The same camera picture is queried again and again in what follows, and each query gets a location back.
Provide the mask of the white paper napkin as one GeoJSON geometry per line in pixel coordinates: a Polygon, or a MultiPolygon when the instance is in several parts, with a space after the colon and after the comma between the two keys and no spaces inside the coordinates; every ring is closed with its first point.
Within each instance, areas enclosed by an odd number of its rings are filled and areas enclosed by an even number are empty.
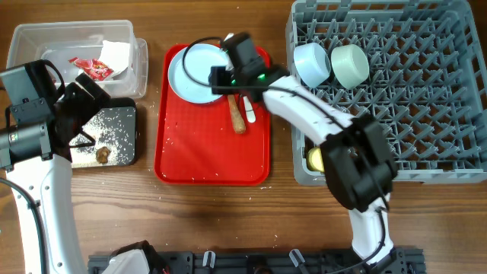
{"type": "Polygon", "coordinates": [[[100,56],[91,59],[98,59],[113,70],[113,74],[103,81],[113,80],[129,67],[130,49],[129,43],[108,40],[102,42],[100,56]]]}

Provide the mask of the yellow plastic cup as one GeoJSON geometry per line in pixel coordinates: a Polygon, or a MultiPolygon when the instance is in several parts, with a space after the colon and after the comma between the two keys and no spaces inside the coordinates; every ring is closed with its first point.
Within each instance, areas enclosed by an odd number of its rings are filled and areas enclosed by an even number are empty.
{"type": "Polygon", "coordinates": [[[312,148],[307,153],[307,166],[311,171],[320,173],[325,171],[323,166],[323,158],[319,147],[312,148]]]}

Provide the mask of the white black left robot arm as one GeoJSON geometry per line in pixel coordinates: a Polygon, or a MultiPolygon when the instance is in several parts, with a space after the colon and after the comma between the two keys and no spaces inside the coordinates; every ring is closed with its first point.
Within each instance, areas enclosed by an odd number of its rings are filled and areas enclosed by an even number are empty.
{"type": "Polygon", "coordinates": [[[2,184],[16,197],[27,273],[85,273],[72,207],[71,140],[110,103],[86,74],[56,86],[39,59],[1,73],[11,101],[1,130],[2,184]]]}

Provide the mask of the red foil snack wrapper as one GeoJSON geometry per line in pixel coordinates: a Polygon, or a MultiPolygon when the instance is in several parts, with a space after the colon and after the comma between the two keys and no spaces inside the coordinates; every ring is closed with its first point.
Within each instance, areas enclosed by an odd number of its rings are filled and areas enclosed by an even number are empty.
{"type": "Polygon", "coordinates": [[[80,59],[75,57],[68,62],[81,69],[95,81],[103,81],[113,74],[113,70],[98,59],[80,59]]]}

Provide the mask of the light blue small bowl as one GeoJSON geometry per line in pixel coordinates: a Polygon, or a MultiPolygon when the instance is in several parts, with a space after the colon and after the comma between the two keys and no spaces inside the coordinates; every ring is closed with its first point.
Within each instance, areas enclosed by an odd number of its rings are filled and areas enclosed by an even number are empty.
{"type": "Polygon", "coordinates": [[[309,88],[316,88],[331,74],[331,64],[326,50],[319,43],[297,46],[293,52],[298,76],[309,88]]]}

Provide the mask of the white plastic spoon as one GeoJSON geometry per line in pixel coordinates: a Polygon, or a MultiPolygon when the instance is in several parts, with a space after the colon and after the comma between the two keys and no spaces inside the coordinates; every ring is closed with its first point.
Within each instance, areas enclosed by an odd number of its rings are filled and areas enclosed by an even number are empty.
{"type": "Polygon", "coordinates": [[[256,122],[256,115],[253,111],[253,106],[252,106],[252,104],[251,104],[251,102],[247,96],[243,97],[243,105],[244,105],[245,114],[246,114],[246,118],[247,118],[248,123],[256,122]]]}

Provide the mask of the dark brown food scrap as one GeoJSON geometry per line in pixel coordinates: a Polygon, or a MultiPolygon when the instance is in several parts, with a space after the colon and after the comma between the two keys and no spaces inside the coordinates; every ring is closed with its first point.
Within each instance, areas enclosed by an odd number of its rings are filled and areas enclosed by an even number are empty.
{"type": "Polygon", "coordinates": [[[96,151],[96,161],[98,164],[107,164],[109,160],[111,150],[104,146],[96,151]]]}

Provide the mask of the mint green bowl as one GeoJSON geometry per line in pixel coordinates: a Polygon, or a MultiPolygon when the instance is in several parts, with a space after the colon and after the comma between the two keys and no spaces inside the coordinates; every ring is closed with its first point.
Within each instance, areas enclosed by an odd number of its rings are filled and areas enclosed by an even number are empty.
{"type": "Polygon", "coordinates": [[[368,58],[355,44],[336,47],[331,52],[331,64],[337,81],[349,90],[367,80],[370,74],[368,58]]]}

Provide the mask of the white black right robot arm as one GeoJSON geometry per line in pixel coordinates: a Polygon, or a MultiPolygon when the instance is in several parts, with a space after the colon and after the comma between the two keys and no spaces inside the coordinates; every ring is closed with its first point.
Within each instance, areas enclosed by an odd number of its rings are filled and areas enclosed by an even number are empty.
{"type": "Polygon", "coordinates": [[[381,124],[325,103],[280,65],[267,66],[248,33],[220,39],[227,65],[208,78],[215,93],[243,93],[300,129],[320,148],[326,185],[348,209],[352,249],[376,265],[393,249],[387,224],[397,168],[381,124]]]}

